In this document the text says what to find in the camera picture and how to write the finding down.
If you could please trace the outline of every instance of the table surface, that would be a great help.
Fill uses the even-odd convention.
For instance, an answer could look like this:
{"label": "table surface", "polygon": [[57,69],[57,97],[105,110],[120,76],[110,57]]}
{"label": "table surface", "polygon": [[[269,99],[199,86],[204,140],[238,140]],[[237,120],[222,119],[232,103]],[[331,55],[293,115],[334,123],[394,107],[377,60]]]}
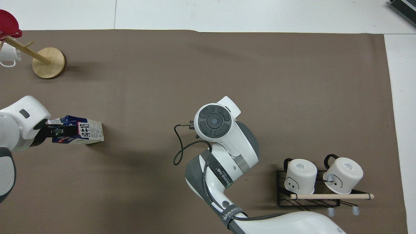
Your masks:
{"label": "table surface", "polygon": [[416,172],[411,168],[416,164],[416,28],[390,10],[387,1],[0,0],[0,5],[18,19],[22,30],[385,34],[407,224],[409,233],[416,234],[411,218],[416,215]]}

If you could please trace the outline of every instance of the wooden mug stand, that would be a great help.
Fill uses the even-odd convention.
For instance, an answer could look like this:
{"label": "wooden mug stand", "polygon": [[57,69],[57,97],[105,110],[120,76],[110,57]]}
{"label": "wooden mug stand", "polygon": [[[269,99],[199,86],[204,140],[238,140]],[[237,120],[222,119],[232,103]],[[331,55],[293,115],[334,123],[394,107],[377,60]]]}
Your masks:
{"label": "wooden mug stand", "polygon": [[28,44],[23,45],[11,37],[6,37],[4,42],[31,56],[33,58],[33,71],[39,77],[44,79],[51,79],[59,75],[64,69],[65,57],[62,52],[56,48],[48,47],[36,53],[35,51],[28,48],[31,44],[33,44],[33,42],[29,42]]}

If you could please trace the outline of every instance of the wooden rod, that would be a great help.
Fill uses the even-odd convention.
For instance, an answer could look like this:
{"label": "wooden rod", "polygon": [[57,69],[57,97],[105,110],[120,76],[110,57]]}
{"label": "wooden rod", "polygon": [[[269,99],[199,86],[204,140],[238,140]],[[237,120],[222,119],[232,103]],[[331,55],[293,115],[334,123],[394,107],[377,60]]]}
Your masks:
{"label": "wooden rod", "polygon": [[374,199],[373,194],[291,194],[290,199]]}
{"label": "wooden rod", "polygon": [[18,49],[18,50],[20,50],[20,51],[28,54],[29,56],[31,56],[33,58],[41,61],[44,64],[50,64],[51,63],[51,61],[49,59],[43,57],[42,55],[36,53],[35,51],[33,51],[33,50],[29,49],[29,48],[26,48],[24,44],[21,44],[21,43],[15,41],[15,40],[13,40],[11,37],[6,37],[4,39],[4,41],[7,44],[9,44],[9,45],[13,46],[14,48],[16,48],[16,49]]}

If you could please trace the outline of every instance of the black label strap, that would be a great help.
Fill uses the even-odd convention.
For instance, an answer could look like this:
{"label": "black label strap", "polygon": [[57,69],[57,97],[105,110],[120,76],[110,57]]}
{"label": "black label strap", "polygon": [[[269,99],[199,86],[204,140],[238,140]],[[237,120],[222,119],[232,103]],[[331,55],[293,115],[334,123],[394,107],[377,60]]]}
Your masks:
{"label": "black label strap", "polygon": [[229,223],[231,222],[233,217],[238,213],[244,213],[244,211],[241,208],[239,208],[238,206],[236,206],[235,204],[232,204],[232,205],[228,206],[220,214],[221,222],[228,228]]}
{"label": "black label strap", "polygon": [[225,171],[224,167],[218,162],[214,155],[209,152],[209,150],[204,150],[201,153],[201,156],[225,188],[228,188],[233,184],[234,181],[231,179],[230,175]]}

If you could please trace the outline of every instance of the white cup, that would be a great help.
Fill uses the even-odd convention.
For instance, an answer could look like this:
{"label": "white cup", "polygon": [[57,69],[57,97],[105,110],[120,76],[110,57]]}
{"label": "white cup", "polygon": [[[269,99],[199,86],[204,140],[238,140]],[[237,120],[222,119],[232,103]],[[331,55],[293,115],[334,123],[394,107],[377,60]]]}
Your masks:
{"label": "white cup", "polygon": [[[4,67],[16,66],[16,61],[20,61],[20,50],[17,50],[13,46],[4,43],[0,49],[0,64]],[[4,65],[2,61],[13,61],[13,65]]]}
{"label": "white cup", "polygon": [[[328,165],[328,160],[335,158],[331,167]],[[323,179],[326,186],[338,194],[350,194],[351,190],[363,177],[363,170],[352,159],[338,157],[334,154],[329,154],[325,157],[324,165],[327,171],[324,173]]]}
{"label": "white cup", "polygon": [[305,159],[287,158],[284,162],[286,172],[285,189],[296,194],[313,194],[318,170]]}

